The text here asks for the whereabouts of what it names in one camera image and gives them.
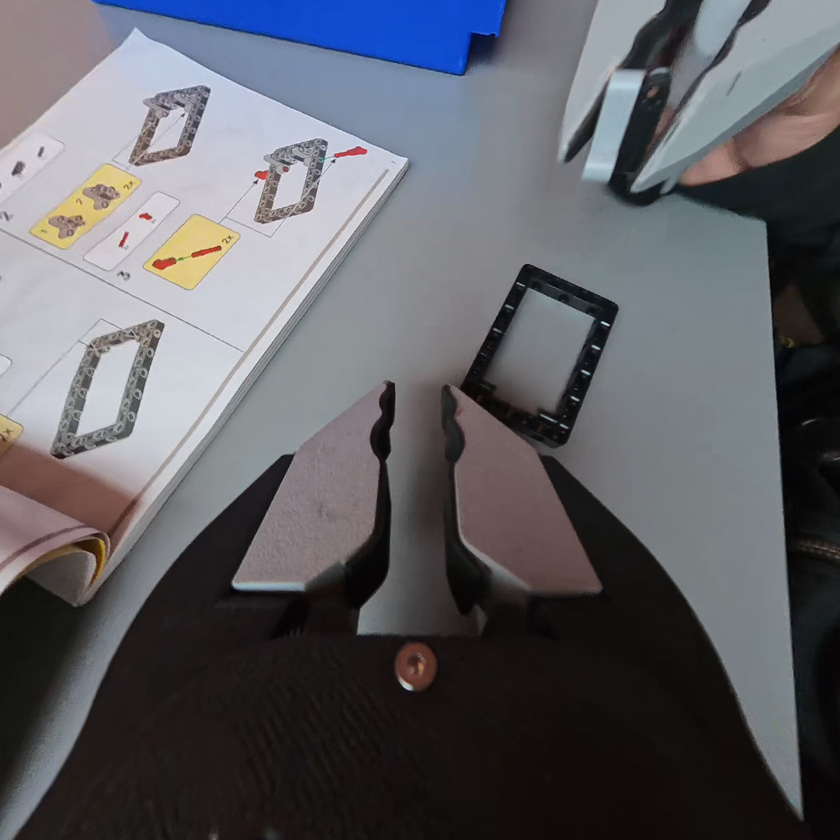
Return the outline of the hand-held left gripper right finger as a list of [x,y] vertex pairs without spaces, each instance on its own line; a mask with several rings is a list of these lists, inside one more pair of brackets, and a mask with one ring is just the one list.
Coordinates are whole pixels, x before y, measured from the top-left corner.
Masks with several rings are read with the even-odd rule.
[[445,562],[458,611],[602,594],[538,452],[458,387],[441,393]]

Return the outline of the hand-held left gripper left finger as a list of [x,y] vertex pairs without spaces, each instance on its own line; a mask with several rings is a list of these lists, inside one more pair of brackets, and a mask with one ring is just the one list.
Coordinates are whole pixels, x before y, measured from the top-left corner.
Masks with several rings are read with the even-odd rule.
[[384,381],[295,452],[232,586],[361,608],[389,569],[396,387]]

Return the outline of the black rectangular lego frame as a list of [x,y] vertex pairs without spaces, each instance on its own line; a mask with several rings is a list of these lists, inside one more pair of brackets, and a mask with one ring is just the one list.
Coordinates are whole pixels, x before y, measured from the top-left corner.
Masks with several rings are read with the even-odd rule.
[[[496,395],[497,387],[488,379],[491,363],[528,291],[535,291],[591,320],[557,406],[553,410],[540,408],[536,413],[529,413],[500,399]],[[581,412],[618,312],[619,307],[614,301],[526,264],[520,268],[490,325],[460,390],[511,431],[550,448],[564,446]]]

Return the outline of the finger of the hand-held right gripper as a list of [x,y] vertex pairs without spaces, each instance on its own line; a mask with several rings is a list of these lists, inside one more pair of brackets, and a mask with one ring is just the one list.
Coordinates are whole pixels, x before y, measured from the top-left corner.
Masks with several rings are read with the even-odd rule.
[[599,1],[561,123],[558,160],[588,151],[582,178],[608,182],[644,79],[662,47],[663,1]]
[[800,89],[838,40],[838,1],[703,2],[671,71],[664,125],[628,191],[668,192]]

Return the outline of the lego instruction booklet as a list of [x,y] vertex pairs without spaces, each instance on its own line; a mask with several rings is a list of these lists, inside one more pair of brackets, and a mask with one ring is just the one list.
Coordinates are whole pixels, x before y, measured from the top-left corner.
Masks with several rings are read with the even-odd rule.
[[405,158],[135,29],[2,149],[2,593],[88,602]]

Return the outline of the person's right hand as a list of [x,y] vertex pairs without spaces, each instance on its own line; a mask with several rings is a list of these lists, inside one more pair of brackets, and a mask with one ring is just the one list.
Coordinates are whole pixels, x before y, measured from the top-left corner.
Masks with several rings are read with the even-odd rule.
[[701,186],[783,161],[806,151],[839,124],[839,54],[834,52],[803,88],[693,164],[681,186]]

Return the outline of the blue plastic bin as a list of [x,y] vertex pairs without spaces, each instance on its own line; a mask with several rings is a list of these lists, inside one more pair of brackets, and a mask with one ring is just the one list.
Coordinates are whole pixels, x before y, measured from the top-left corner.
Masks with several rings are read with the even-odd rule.
[[101,1],[461,76],[475,36],[500,35],[505,1]]

